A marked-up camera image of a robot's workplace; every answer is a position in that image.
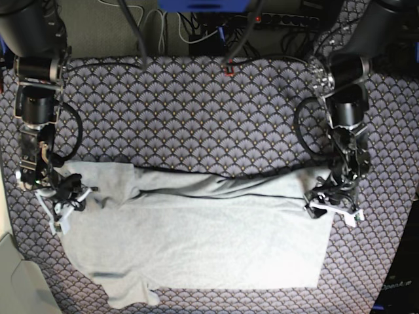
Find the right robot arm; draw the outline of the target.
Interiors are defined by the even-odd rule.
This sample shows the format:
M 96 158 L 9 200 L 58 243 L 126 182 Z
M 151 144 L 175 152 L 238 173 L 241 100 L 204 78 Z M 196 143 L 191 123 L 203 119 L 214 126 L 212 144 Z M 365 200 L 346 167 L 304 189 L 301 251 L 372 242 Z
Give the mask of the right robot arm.
M 16 178 L 23 190 L 52 200 L 55 209 L 83 211 L 89 191 L 81 175 L 64 177 L 58 168 L 71 160 L 82 143 L 79 113 L 64 102 L 65 72 L 71 56 L 67 31 L 55 1 L 2 1 L 1 38 L 14 54 L 18 78 L 14 116 L 21 120 L 21 160 Z M 77 139 L 67 156 L 54 152 L 60 113 L 77 123 Z

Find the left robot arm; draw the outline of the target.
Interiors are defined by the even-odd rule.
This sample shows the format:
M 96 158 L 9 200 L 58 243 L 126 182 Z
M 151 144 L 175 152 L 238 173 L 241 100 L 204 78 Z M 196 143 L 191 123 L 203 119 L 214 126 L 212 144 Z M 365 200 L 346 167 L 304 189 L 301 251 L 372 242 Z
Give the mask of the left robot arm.
M 313 57 L 315 99 L 326 111 L 332 154 L 328 157 L 330 174 L 318 178 L 315 188 L 304 195 L 305 211 L 317 219 L 334 212 L 351 222 L 363 219 L 357 206 L 357 188 L 368 174 L 371 156 L 364 121 L 369 110 L 365 81 L 372 60 L 394 38 L 409 10 L 417 1 L 370 1 L 348 42 L 327 58 Z

